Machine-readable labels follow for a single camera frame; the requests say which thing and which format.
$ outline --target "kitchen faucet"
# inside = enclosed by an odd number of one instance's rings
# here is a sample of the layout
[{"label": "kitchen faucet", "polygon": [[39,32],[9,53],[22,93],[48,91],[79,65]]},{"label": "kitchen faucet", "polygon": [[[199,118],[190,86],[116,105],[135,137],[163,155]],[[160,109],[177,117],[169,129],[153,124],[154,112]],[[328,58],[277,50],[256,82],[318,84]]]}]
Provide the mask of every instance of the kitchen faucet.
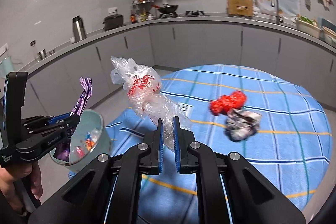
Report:
[{"label": "kitchen faucet", "polygon": [[[274,7],[274,0],[271,0],[271,6]],[[279,16],[279,0],[277,0],[277,20],[276,24],[280,24],[280,16]]]}]

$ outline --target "qr code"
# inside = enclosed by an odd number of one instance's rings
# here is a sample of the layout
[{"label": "qr code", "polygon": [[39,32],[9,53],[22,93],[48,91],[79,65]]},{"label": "qr code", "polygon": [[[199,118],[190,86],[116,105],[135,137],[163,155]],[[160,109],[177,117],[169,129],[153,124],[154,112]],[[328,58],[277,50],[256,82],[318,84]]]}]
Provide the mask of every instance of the qr code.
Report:
[{"label": "qr code", "polygon": [[179,103],[179,105],[182,108],[182,110],[184,111],[184,113],[187,116],[187,118],[189,118],[190,115],[191,115],[191,111],[193,110],[194,106],[187,105],[187,104],[184,104],[184,103]]}]

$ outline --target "countertop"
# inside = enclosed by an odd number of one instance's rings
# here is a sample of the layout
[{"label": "countertop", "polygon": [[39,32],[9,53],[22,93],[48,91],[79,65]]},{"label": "countertop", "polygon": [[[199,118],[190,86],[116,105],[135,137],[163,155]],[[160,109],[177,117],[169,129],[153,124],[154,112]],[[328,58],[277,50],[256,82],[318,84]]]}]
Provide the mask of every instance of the countertop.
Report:
[{"label": "countertop", "polygon": [[156,24],[156,23],[164,23],[164,22],[179,22],[179,21],[221,21],[221,22],[228,22],[228,23],[240,23],[240,24],[247,24],[247,25],[254,25],[254,26],[261,26],[264,28],[270,28],[270,29],[274,29],[274,30],[278,30],[281,32],[285,32],[285,33],[289,33],[292,35],[296,35],[298,37],[302,37],[304,39],[310,40],[313,43],[316,43],[317,45],[320,45],[326,49],[328,49],[329,51],[333,52],[336,54],[336,48],[330,46],[329,44],[314,38],[306,33],[300,32],[298,30],[295,30],[291,27],[287,27],[290,26],[290,24],[284,23],[281,25],[277,25],[274,23],[270,23],[270,22],[266,22],[266,21],[262,21],[262,20],[255,20],[255,19],[246,19],[246,18],[241,18],[241,17],[228,17],[228,16],[181,16],[181,17],[173,17],[173,18],[161,18],[161,19],[155,19],[155,20],[150,20],[150,21],[145,21],[145,22],[139,22],[139,23],[135,23],[135,24],[130,24],[130,25],[126,25],[126,26],[122,26],[110,31],[105,31],[102,32],[102,30],[99,31],[95,31],[92,32],[90,34],[88,34],[87,38],[79,41],[77,43],[74,44],[63,44],[61,46],[59,46],[58,48],[56,48],[56,52],[50,56],[48,56],[47,58],[45,58],[44,60],[40,61],[40,62],[36,62],[36,61],[32,61],[31,63],[29,63],[28,65],[24,66],[22,69],[20,69],[20,71],[27,71],[28,74],[33,73],[35,70],[43,67],[44,65],[46,65],[48,62],[54,60],[55,58],[58,58],[59,56],[62,56],[64,54],[66,54],[67,52],[73,51],[74,49],[81,47],[87,43],[90,43],[92,41],[95,41],[97,39],[102,39],[106,36],[110,36],[113,34],[117,34],[119,32],[124,32],[127,31],[129,29],[132,28],[137,28],[140,26],[145,26],[145,25],[150,25],[150,24]]}]

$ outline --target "silver screw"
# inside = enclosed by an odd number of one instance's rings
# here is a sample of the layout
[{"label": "silver screw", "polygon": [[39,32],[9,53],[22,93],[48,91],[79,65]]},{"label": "silver screw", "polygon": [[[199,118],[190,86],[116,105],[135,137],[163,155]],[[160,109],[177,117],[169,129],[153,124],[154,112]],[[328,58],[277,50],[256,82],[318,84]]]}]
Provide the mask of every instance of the silver screw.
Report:
[{"label": "silver screw", "polygon": [[230,154],[230,158],[233,160],[239,160],[240,159],[240,155],[237,152],[232,152]]},{"label": "silver screw", "polygon": [[190,143],[191,148],[197,149],[201,147],[201,144],[199,142],[192,142]]},{"label": "silver screw", "polygon": [[98,160],[101,161],[101,162],[105,162],[105,161],[107,161],[108,158],[109,158],[109,157],[108,157],[107,154],[100,154],[100,155],[98,156]]},{"label": "silver screw", "polygon": [[140,150],[146,150],[146,149],[148,148],[148,144],[146,144],[146,143],[141,143],[141,144],[138,145],[138,148],[139,148]]}]

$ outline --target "thermos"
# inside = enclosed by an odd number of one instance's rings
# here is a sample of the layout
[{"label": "thermos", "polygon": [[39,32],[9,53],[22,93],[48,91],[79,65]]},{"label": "thermos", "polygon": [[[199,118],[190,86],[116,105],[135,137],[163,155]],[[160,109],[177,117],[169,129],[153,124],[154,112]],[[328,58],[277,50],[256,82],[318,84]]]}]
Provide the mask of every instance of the thermos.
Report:
[{"label": "thermos", "polygon": [[72,19],[72,31],[75,37],[75,42],[81,41],[86,38],[86,32],[83,24],[83,19],[80,16]]}]

